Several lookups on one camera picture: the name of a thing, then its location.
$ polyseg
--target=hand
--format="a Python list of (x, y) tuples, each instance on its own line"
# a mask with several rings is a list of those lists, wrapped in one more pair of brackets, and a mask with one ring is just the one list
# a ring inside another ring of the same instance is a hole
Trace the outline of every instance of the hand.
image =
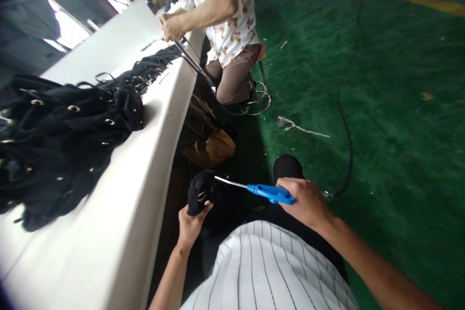
[(202, 228), (203, 220), (210, 210), (213, 208), (213, 204), (206, 206), (202, 212), (192, 217), (187, 214), (188, 205), (186, 205), (181, 211), (179, 211), (179, 239), (178, 245), (185, 248), (192, 248), (195, 240), (199, 237), (200, 229)]
[(182, 21), (178, 15), (162, 14), (158, 18), (158, 23), (165, 33), (165, 41), (181, 40), (186, 34)]
[(295, 198), (293, 205), (279, 202), (280, 206), (301, 223), (320, 233), (334, 217), (326, 206), (326, 200), (318, 184), (297, 178), (279, 178), (276, 186), (281, 186)]

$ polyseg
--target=brown pants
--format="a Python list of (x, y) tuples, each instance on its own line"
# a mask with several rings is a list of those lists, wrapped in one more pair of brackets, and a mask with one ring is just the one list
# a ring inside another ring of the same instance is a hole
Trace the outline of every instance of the brown pants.
[(251, 71), (259, 52), (260, 44), (247, 45), (224, 70), (221, 68), (219, 60), (211, 61), (205, 66), (205, 73), (217, 85), (217, 100), (221, 104), (240, 103), (250, 98), (250, 90), (252, 89), (250, 81), (243, 84), (241, 82)]

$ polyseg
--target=person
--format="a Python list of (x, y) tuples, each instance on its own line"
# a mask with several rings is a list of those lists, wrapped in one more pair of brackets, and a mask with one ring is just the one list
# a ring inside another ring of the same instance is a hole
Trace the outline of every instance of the person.
[[(272, 205), (267, 221), (237, 227), (219, 245), (211, 275), (182, 309), (358, 309), (342, 258), (383, 309), (442, 309), (328, 209), (294, 157), (280, 156), (274, 175), (294, 205)], [(209, 204), (195, 217), (187, 206), (179, 212), (178, 243), (150, 310), (179, 309), (187, 259), (212, 209)]]
[(255, 31), (254, 0), (183, 1), (182, 9), (159, 19), (165, 40), (181, 40), (188, 31), (205, 28), (212, 48), (204, 71), (217, 87), (217, 100), (231, 105), (251, 99), (252, 84), (242, 81), (261, 48)]

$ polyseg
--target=brown bag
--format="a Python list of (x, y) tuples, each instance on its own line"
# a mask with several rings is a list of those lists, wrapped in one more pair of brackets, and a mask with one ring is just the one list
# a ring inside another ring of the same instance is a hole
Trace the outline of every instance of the brown bag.
[(183, 155), (205, 170), (218, 166), (236, 151), (233, 140), (222, 129), (216, 129), (205, 143), (185, 147)]

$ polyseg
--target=knee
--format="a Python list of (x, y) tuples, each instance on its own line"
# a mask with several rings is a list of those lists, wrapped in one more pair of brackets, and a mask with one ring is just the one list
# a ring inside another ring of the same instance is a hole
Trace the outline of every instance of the knee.
[(280, 166), (285, 166), (285, 167), (288, 167), (288, 166), (295, 166), (295, 165), (299, 165), (300, 166), (300, 163), (299, 163), (299, 160), (297, 160), (295, 157), (293, 157), (292, 155), (289, 155), (289, 154), (284, 154), (284, 155), (281, 155), (280, 157), (278, 157), (276, 160), (275, 160), (275, 164), (274, 164), (274, 168), (277, 166), (277, 167), (280, 167)]
[(222, 105), (230, 105), (234, 99), (229, 93), (224, 93), (222, 90), (217, 91), (217, 100)]

